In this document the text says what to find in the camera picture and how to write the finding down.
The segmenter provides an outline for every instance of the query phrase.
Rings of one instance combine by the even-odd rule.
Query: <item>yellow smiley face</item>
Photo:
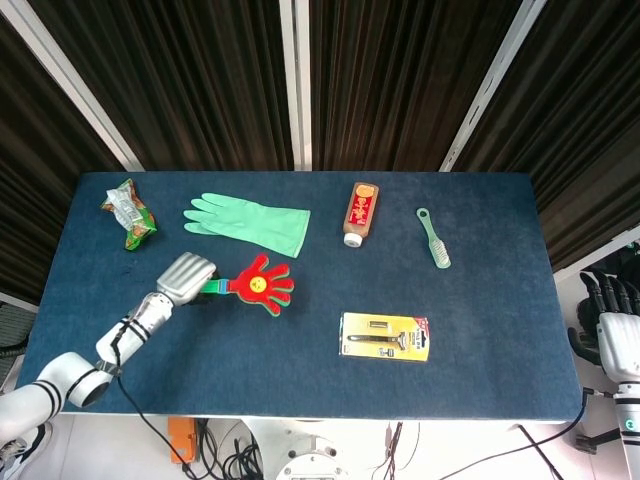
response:
[[[249,287],[253,293],[262,293],[267,289],[267,281],[262,277],[253,277]]]

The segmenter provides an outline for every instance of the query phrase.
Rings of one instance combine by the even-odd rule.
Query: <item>brown bottle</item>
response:
[[[342,225],[344,244],[347,247],[358,248],[362,245],[362,239],[369,235],[379,190],[376,185],[369,183],[357,182],[353,186],[349,208]]]

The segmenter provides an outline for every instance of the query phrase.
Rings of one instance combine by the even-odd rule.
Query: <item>dark curtain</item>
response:
[[[0,48],[0,291],[37,304],[79,175],[122,168],[1,15]]]
[[[554,270],[640,223],[640,3],[548,2],[454,170],[529,173]]]
[[[148,170],[292,170],[274,0],[31,0]]]
[[[519,6],[310,0],[313,169],[438,170]]]

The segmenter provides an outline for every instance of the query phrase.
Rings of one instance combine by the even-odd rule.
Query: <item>yellow package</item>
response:
[[[426,362],[429,321],[426,317],[343,313],[340,355]]]

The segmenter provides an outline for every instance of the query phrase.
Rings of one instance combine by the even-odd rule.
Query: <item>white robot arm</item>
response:
[[[600,272],[594,275],[597,283],[586,273],[580,274],[592,315],[581,320],[582,335],[569,329],[569,340],[577,355],[601,365],[618,384],[613,398],[620,438],[629,475],[640,480],[640,292]],[[589,345],[595,339],[597,344]]]
[[[98,400],[121,366],[171,317],[173,307],[193,300],[215,271],[208,260],[184,253],[158,278],[158,291],[98,341],[95,366],[77,353],[64,353],[35,382],[0,396],[0,445],[57,415],[67,400],[80,408]]]

